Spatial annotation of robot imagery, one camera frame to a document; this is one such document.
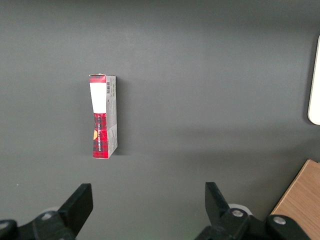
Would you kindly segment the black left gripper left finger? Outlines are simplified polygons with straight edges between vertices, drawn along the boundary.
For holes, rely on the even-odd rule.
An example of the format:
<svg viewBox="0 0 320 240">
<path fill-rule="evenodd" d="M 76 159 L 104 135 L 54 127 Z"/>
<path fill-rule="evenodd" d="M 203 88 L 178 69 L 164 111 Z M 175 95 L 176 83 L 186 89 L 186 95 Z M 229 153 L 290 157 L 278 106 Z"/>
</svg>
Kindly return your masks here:
<svg viewBox="0 0 320 240">
<path fill-rule="evenodd" d="M 58 210 L 48 210 L 18 226 L 0 221 L 2 240 L 75 240 L 93 210 L 92 185 L 82 183 Z"/>
</svg>

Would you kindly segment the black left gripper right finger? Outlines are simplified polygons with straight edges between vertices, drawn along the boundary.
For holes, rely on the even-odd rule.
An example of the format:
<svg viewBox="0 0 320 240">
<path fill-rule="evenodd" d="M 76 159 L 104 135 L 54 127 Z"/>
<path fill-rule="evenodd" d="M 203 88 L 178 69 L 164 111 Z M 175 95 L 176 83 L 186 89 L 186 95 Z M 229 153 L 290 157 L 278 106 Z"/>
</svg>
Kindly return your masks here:
<svg viewBox="0 0 320 240">
<path fill-rule="evenodd" d="M 292 218 L 271 214 L 261 221 L 245 210 L 231 208 L 215 182 L 205 183 L 205 210 L 210 225 L 197 240 L 309 240 Z"/>
</svg>

